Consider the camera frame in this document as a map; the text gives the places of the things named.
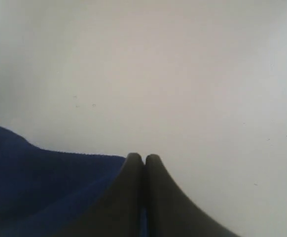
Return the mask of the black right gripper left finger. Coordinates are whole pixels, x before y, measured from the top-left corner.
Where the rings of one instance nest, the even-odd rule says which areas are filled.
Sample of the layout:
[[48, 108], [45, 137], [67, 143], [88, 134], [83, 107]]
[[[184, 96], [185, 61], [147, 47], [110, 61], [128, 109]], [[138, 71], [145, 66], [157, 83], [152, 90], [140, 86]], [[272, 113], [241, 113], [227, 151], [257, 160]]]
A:
[[138, 237], [144, 163], [128, 154], [112, 185], [81, 216], [62, 228], [58, 237]]

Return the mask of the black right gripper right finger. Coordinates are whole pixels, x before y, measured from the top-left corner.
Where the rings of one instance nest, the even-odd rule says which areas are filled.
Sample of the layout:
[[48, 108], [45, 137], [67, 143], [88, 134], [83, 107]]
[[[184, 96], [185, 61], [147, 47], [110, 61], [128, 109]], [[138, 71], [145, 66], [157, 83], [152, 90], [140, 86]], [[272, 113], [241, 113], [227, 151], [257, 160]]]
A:
[[150, 237], [237, 236], [190, 200], [175, 183], [160, 156], [147, 156], [145, 180]]

